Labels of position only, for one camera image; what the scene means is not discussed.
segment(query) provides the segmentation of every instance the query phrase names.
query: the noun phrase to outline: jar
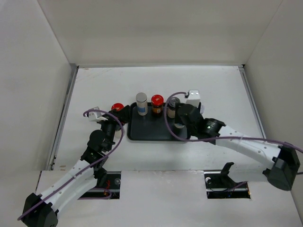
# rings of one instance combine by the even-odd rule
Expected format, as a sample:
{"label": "jar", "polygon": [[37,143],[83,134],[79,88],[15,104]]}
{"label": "jar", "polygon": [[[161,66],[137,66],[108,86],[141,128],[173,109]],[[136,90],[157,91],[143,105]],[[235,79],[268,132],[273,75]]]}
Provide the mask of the jar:
{"label": "jar", "polygon": [[151,98],[151,110],[154,116],[160,117],[163,113],[164,98],[161,95],[154,95]]}
{"label": "jar", "polygon": [[175,118],[176,115],[176,104],[179,104],[180,99],[177,97],[172,97],[168,103],[167,116],[169,118]]}
{"label": "jar", "polygon": [[[117,112],[122,110],[124,108],[123,104],[121,103],[115,103],[113,104],[111,110],[116,110]],[[121,138],[121,135],[122,135],[122,131],[121,131],[121,128],[120,128],[120,125],[116,125],[116,131],[115,131],[115,137],[116,138]]]}
{"label": "jar", "polygon": [[147,114],[147,95],[143,92],[140,92],[136,95],[137,102],[137,111],[141,116],[145,116]]}

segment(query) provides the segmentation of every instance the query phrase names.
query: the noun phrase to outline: wall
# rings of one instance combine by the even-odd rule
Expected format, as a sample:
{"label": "wall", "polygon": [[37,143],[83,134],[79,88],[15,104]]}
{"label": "wall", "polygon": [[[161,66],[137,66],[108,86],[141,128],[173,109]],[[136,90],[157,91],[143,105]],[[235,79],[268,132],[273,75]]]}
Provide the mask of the wall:
{"label": "wall", "polygon": [[[284,0],[245,70],[269,138],[303,148],[303,1]],[[303,165],[303,155],[299,154]],[[303,176],[293,197],[303,218]]]}
{"label": "wall", "polygon": [[281,0],[38,0],[79,65],[244,64]]}
{"label": "wall", "polygon": [[42,169],[71,68],[36,0],[0,1],[0,177]]}

